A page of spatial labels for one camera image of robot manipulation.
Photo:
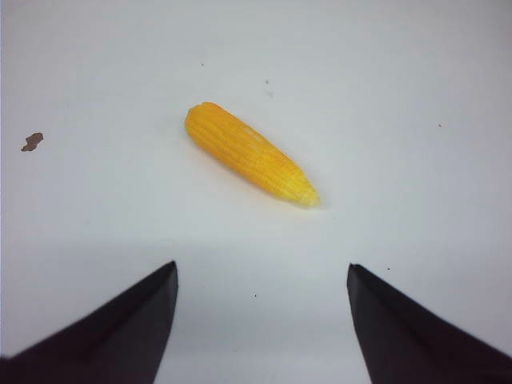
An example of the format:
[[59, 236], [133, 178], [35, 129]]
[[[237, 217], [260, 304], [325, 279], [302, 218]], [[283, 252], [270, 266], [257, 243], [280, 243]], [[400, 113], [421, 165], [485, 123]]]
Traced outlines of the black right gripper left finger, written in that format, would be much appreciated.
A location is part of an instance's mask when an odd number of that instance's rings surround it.
[[172, 328], [178, 269], [169, 262], [83, 319], [1, 359], [3, 383], [152, 383]]

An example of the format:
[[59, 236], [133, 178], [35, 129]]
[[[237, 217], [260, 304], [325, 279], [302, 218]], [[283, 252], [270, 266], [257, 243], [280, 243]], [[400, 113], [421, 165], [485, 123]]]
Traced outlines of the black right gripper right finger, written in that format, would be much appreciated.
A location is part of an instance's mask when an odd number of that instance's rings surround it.
[[373, 383], [509, 383], [511, 358], [446, 322], [358, 264], [347, 292]]

